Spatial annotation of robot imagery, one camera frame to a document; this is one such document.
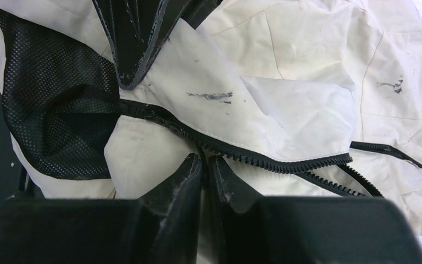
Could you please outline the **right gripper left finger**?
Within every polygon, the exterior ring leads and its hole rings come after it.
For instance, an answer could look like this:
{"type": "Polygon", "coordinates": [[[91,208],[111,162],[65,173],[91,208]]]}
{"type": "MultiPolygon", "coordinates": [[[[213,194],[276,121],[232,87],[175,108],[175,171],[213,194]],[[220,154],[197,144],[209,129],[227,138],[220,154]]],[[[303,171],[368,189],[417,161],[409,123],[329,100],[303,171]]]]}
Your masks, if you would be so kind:
{"type": "Polygon", "coordinates": [[[13,198],[0,207],[0,263],[195,263],[202,161],[136,200],[13,198]]]}

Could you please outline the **beige zip jacket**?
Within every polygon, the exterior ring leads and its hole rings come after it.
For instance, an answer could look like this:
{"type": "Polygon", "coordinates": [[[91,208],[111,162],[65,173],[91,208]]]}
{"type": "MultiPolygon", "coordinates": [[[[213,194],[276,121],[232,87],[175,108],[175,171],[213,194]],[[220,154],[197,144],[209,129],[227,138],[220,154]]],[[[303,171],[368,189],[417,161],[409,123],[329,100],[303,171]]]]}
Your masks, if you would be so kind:
{"type": "Polygon", "coordinates": [[[384,197],[422,235],[413,1],[221,1],[133,90],[93,1],[0,1],[0,93],[46,198],[136,199],[201,153],[263,195],[384,197]]]}

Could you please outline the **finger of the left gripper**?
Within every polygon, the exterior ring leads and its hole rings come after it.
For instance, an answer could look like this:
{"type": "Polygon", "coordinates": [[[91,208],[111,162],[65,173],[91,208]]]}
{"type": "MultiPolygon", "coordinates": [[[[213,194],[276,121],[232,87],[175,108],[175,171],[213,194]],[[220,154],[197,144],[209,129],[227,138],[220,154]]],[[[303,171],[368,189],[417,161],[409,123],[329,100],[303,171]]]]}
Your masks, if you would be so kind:
{"type": "Polygon", "coordinates": [[[120,88],[133,90],[143,80],[180,19],[196,29],[220,4],[217,0],[93,1],[120,88]]]}

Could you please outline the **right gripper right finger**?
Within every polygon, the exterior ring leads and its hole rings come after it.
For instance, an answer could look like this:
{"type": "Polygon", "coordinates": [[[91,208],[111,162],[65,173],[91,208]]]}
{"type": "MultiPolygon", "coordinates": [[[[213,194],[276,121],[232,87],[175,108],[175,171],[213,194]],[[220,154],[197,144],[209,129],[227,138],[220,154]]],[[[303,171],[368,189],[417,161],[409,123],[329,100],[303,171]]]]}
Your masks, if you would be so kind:
{"type": "Polygon", "coordinates": [[[404,215],[372,197],[264,196],[208,160],[215,263],[422,263],[404,215]]]}

